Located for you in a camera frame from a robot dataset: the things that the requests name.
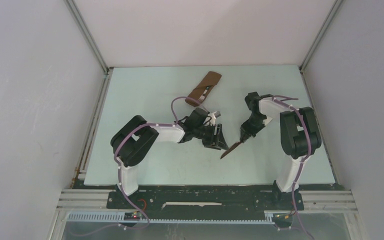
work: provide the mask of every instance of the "aluminum frame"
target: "aluminum frame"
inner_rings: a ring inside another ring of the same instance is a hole
[[[108,194],[113,190],[102,189],[65,189],[59,198],[53,216],[48,240],[61,240],[67,222],[99,222],[99,223],[126,223],[120,221],[125,212],[135,209],[107,209]],[[343,214],[351,240],[364,240],[361,231],[361,219],[352,192],[349,190],[327,191],[300,191],[304,201],[302,214]],[[289,211],[264,211],[266,220],[255,221],[204,221],[204,220],[176,220],[151,219],[151,223],[175,224],[273,224],[274,214],[288,213]]]
[[[85,40],[92,48],[96,58],[99,61],[102,69],[107,74],[99,93],[98,100],[95,105],[94,114],[89,124],[88,134],[84,141],[84,150],[79,158],[78,167],[75,170],[74,179],[84,180],[86,176],[86,170],[88,166],[88,160],[93,146],[94,136],[99,123],[100,115],[105,102],[109,82],[112,76],[112,69],[109,69],[105,64],[105,61],[93,40],[91,33],[89,32],[74,0],[64,0],[67,4],[68,9],[74,16],[76,23],[78,24]],[[315,50],[317,49],[320,41],[327,32],[332,20],[338,13],[340,6],[344,0],[336,0],[333,4],[326,20],[324,21],[319,33],[317,34],[314,42],[311,45],[308,53],[306,54],[301,66],[301,73],[304,73],[307,65],[309,64]],[[305,84],[305,76],[302,74],[303,81]],[[58,201],[54,216],[52,218],[51,226],[48,233],[48,240],[61,240],[63,237],[64,229],[67,221],[70,221],[70,214],[75,213],[108,213],[120,215],[124,212],[131,212],[134,209],[107,209],[108,194],[112,190],[101,190],[101,189],[65,189],[61,192],[60,199]],[[302,199],[304,201],[304,210],[300,211],[303,214],[318,214],[318,213],[341,213],[345,217],[346,225],[351,240],[365,240],[367,239],[364,227],[358,213],[356,203],[352,192],[349,190],[316,190],[316,191],[300,191]],[[264,211],[264,213],[272,216],[276,213],[286,213],[286,211]],[[107,219],[93,219],[94,222],[108,221]],[[167,219],[152,219],[152,223],[191,223],[190,221],[176,221]],[[235,221],[228,222],[229,224],[238,223]]]
[[[95,55],[96,59],[98,60],[102,70],[104,73],[108,73],[108,66],[105,63],[104,58],[102,57],[101,52],[99,51],[99,48],[92,37],[91,32],[88,29],[88,26],[85,23],[85,20],[83,20],[82,15],[80,14],[80,11],[75,3],[74,0],[64,0],[65,4],[67,5],[68,10],[72,14],[75,23],[77,24],[78,28],[81,31],[81,34],[83,34],[87,44],[93,51],[93,54]]]

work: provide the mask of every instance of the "glass panel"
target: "glass panel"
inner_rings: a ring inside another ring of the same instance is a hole
[[[316,240],[350,240],[342,214],[300,214],[305,228]],[[142,230],[123,230],[114,223],[67,222],[64,240],[307,240],[299,230],[277,231],[269,224],[165,224]]]

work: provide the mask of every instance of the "black bracket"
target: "black bracket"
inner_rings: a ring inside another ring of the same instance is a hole
[[[135,128],[147,121],[140,115],[134,116],[120,131],[111,139],[113,153],[116,153],[120,143],[131,133]],[[123,162],[125,167],[133,167],[139,164],[148,153],[159,133],[150,126],[143,127],[134,133],[139,138],[137,140],[130,137],[123,147],[118,152],[118,157]]]
[[[305,127],[311,143],[311,155],[322,145],[322,137],[316,122],[314,110],[311,107],[300,108]],[[294,111],[284,111],[280,113],[280,143],[283,151],[293,159],[307,155],[308,143],[304,130],[298,130],[298,126],[303,127],[300,119]]]

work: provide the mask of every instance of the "wire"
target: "wire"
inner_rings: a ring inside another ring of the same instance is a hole
[[[188,97],[188,96],[178,96],[176,97],[175,99],[173,99],[171,101],[171,112],[173,113],[174,115],[174,118],[175,118],[175,122],[174,124],[177,124],[179,122],[178,120],[178,117],[176,116],[176,113],[175,113],[175,110],[173,109],[173,103],[178,100],[178,99],[189,99],[189,100],[192,100],[193,102],[201,105],[201,103],[191,97]],[[148,215],[144,212],[145,208],[142,210],[140,209],[136,204],[134,204],[129,196],[127,196],[127,194],[125,193],[124,189],[123,189],[123,185],[122,185],[122,168],[123,168],[123,162],[121,160],[118,160],[118,155],[119,155],[119,152],[120,150],[122,149],[123,145],[127,142],[128,139],[130,139],[131,136],[133,136],[133,134],[135,134],[137,131],[139,131],[140,129],[142,128],[145,128],[145,127],[150,127],[150,126],[162,126],[162,127],[171,127],[173,126],[173,124],[171,123],[145,123],[145,124],[142,124],[142,125],[139,125],[137,126],[135,129],[133,129],[129,134],[127,134],[127,136],[120,142],[120,144],[118,145],[117,149],[115,150],[114,152],[114,161],[118,164],[118,189],[120,190],[120,192],[123,194],[123,197],[126,199],[126,201],[132,206],[134,207],[136,210],[138,210],[142,216],[144,216],[146,218],[146,225],[145,226],[140,226],[140,227],[130,227],[130,226],[126,226],[126,225],[121,225],[124,226],[125,229],[144,229],[146,227],[148,227],[150,225],[150,218],[148,217]]]
[[[280,105],[282,105],[282,106],[284,106],[284,107],[294,111],[296,113],[296,115],[298,116],[299,121],[301,122],[302,128],[304,130],[305,138],[307,140],[308,152],[307,152],[307,155],[304,158],[301,159],[301,161],[299,163],[298,172],[296,173],[296,177],[295,177],[295,179],[293,180],[293,183],[292,183],[292,205],[293,205],[293,208],[295,210],[296,218],[298,219],[299,225],[302,228],[302,231],[307,235],[308,238],[310,238],[312,240],[315,240],[314,236],[311,233],[309,233],[306,230],[306,228],[304,227],[303,221],[301,220],[300,214],[298,213],[297,203],[295,202],[295,194],[294,194],[295,186],[297,185],[297,182],[300,179],[301,173],[302,173],[303,168],[304,168],[304,163],[310,157],[311,151],[312,151],[309,131],[308,131],[307,126],[306,126],[306,124],[304,122],[304,118],[300,114],[300,112],[295,107],[293,107],[292,105],[284,103],[283,101],[278,100],[277,98],[283,98],[285,100],[295,100],[297,98],[292,98],[292,97],[287,97],[287,96],[282,96],[282,95],[275,95],[275,96],[271,97],[271,100],[273,102],[275,102],[275,103],[278,103],[278,104],[280,104]]]
[[[198,104],[198,106],[200,106],[202,109],[204,109],[205,111],[208,112],[208,110],[207,110],[204,106],[202,106],[201,103],[200,103],[199,101],[193,99],[192,97],[189,97],[189,96],[178,96],[178,97],[176,97],[175,99],[173,99],[173,100],[171,101],[171,112],[173,113],[173,116],[174,116],[174,118],[176,119],[176,121],[174,122],[175,124],[177,124],[177,123],[179,122],[179,119],[178,119],[178,116],[176,115],[175,110],[174,110],[174,108],[173,108],[173,103],[174,103],[176,100],[179,100],[179,99],[188,99],[188,100],[191,100],[192,102]]]
[[[143,202],[144,206],[143,206],[143,208],[142,208],[142,211],[145,211],[145,209],[147,209],[147,201],[145,201],[145,199],[143,199],[143,198],[140,198],[140,199],[138,199],[137,201],[138,201],[138,202],[139,202],[139,201],[142,201],[142,202]]]
[[[134,207],[136,210],[138,210],[142,214],[142,216],[144,216],[146,218],[146,225],[145,226],[131,227],[131,226],[123,225],[124,228],[126,228],[126,229],[144,229],[144,228],[146,228],[146,227],[148,227],[150,225],[150,218],[148,217],[148,215],[142,209],[140,209],[136,204],[134,204],[129,199],[129,196],[127,196],[127,194],[123,190],[123,187],[122,187],[122,167],[123,167],[123,162],[118,160],[118,155],[119,155],[119,152],[122,149],[123,145],[127,142],[128,139],[130,139],[130,137],[133,134],[135,134],[137,131],[139,131],[142,128],[150,127],[150,126],[156,126],[156,125],[157,125],[157,123],[145,123],[145,124],[139,125],[135,129],[133,129],[133,131],[131,131],[129,134],[127,134],[127,136],[120,142],[120,145],[118,145],[117,149],[114,152],[114,161],[118,164],[118,184],[117,184],[118,189],[123,194],[123,197],[126,199],[126,201],[132,207]],[[158,125],[159,126],[163,126],[163,127],[171,127],[171,126],[173,126],[173,124],[170,124],[170,123],[158,123]]]
[[[204,126],[205,126],[207,123],[209,123],[209,122],[213,119],[212,116],[206,116],[206,118],[209,118],[209,120],[207,120],[206,122],[204,122]]]

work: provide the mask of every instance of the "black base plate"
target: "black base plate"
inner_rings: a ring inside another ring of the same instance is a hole
[[[290,201],[273,202],[267,185],[250,186],[139,186],[129,196],[138,207],[146,201],[146,214],[151,219],[166,220],[265,220],[264,211],[291,211]],[[298,210],[304,209],[297,193]],[[167,203],[219,203],[221,205],[170,205]],[[107,209],[132,209],[120,190],[108,195]]]

